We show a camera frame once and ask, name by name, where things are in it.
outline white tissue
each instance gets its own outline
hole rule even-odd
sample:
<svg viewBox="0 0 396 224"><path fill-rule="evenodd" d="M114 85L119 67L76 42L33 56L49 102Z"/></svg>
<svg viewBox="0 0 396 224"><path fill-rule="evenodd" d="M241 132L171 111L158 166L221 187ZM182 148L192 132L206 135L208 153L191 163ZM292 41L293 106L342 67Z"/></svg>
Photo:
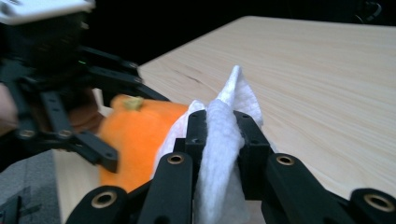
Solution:
<svg viewBox="0 0 396 224"><path fill-rule="evenodd" d="M202 109L206 110L207 139L195 188L194 223L246 223L249 213L236 164L245 142L233 111L250 115L259 127L263 121L259 103L240 66L233 68L223 90L207 108L198 100L190 104L160 147L154 168L161 156L173 151L176 138L186 137L189 115Z"/></svg>

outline gray fabric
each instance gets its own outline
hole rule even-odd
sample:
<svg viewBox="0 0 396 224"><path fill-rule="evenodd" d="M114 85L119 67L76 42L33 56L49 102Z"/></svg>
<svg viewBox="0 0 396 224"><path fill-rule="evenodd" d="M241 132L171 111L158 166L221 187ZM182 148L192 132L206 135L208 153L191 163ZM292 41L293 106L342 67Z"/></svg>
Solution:
<svg viewBox="0 0 396 224"><path fill-rule="evenodd" d="M18 224L61 224L51 150L18 161L0 173L0 205L16 195L21 196Z"/></svg>

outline white plastic casing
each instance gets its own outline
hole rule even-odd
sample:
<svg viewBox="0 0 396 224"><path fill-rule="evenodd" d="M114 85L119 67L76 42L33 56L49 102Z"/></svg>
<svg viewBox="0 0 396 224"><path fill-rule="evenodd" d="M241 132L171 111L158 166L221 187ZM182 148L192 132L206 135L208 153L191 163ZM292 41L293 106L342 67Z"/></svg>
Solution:
<svg viewBox="0 0 396 224"><path fill-rule="evenodd" d="M0 22L19 25L77 12L91 12L94 0L0 0Z"/></svg>

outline orange object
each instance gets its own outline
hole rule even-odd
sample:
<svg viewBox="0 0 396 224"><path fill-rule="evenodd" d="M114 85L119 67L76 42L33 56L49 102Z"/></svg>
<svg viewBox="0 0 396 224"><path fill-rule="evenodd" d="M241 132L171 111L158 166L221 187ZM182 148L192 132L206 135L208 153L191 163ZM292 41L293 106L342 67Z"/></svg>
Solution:
<svg viewBox="0 0 396 224"><path fill-rule="evenodd" d="M116 173L99 168L100 184L130 192L150 180L158 149L187 105L117 95L99 137L119 152Z"/></svg>

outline skin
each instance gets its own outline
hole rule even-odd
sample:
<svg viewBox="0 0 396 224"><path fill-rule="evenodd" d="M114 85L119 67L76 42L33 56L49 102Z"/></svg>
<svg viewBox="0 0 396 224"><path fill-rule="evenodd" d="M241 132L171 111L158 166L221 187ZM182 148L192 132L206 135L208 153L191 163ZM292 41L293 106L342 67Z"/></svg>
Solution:
<svg viewBox="0 0 396 224"><path fill-rule="evenodd" d="M95 101L93 91L87 89L85 94L89 97L89 102L70 110L68 112L69 121L77 133L81 131L97 133L104 116L98 111L98 105ZM32 105L32 109L40 129L47 131L50 126L42 116L43 108ZM18 127L17 112L8 88L3 83L0 83L0 134L1 131L12 130Z"/></svg>

